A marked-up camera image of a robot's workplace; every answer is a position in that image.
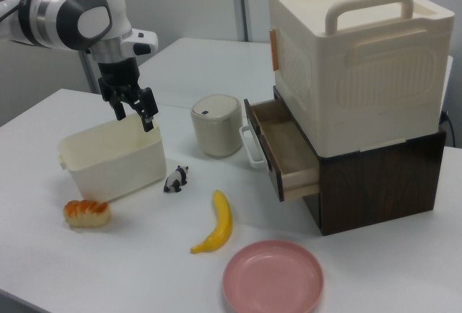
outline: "container handle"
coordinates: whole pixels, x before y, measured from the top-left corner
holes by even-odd
[[[261,167],[268,167],[268,163],[266,163],[266,160],[265,160],[265,157],[263,157],[262,160],[255,160],[253,157],[252,157],[252,154],[250,152],[250,149],[248,147],[248,144],[247,144],[247,141],[245,140],[245,136],[244,136],[244,133],[246,131],[251,131],[252,130],[252,126],[251,125],[243,125],[242,127],[239,128],[239,134],[240,134],[240,138],[243,140],[243,144],[244,144],[244,148],[245,148],[245,151],[247,152],[247,157],[248,157],[248,161],[250,162],[250,165],[256,169],[259,169]],[[255,141],[255,145],[256,146],[260,146],[260,144],[257,143],[257,141]]]
[[[401,19],[411,19],[414,13],[414,0],[343,0],[331,5],[326,14],[326,34],[337,33],[339,16],[345,12],[392,3],[401,3]]]

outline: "dark wooden cabinet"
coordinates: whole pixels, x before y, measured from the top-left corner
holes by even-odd
[[[274,91],[275,100],[267,103],[245,101],[249,123],[280,201],[303,198],[323,235],[433,209],[443,129],[402,144],[323,158]]]

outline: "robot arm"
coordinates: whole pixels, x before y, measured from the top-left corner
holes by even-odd
[[[129,104],[152,129],[158,112],[150,88],[138,85],[136,57],[156,53],[153,32],[131,28],[125,0],[3,0],[0,1],[0,39],[64,50],[90,50],[98,62],[103,99],[118,120]]]

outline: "banana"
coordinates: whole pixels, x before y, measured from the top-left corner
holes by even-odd
[[[230,238],[232,232],[232,214],[225,194],[215,190],[212,196],[217,210],[218,222],[214,231],[202,242],[191,248],[191,253],[213,252],[219,249]]]

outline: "small white container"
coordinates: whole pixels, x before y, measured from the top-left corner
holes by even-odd
[[[275,85],[320,157],[436,133],[454,13],[428,0],[269,0]]]
[[[137,114],[68,136],[58,147],[61,166],[88,200],[112,200],[167,171],[159,126],[145,133]]]
[[[205,97],[193,106],[191,118],[197,141],[205,154],[227,157],[242,146],[239,128],[243,117],[238,99],[223,94]]]

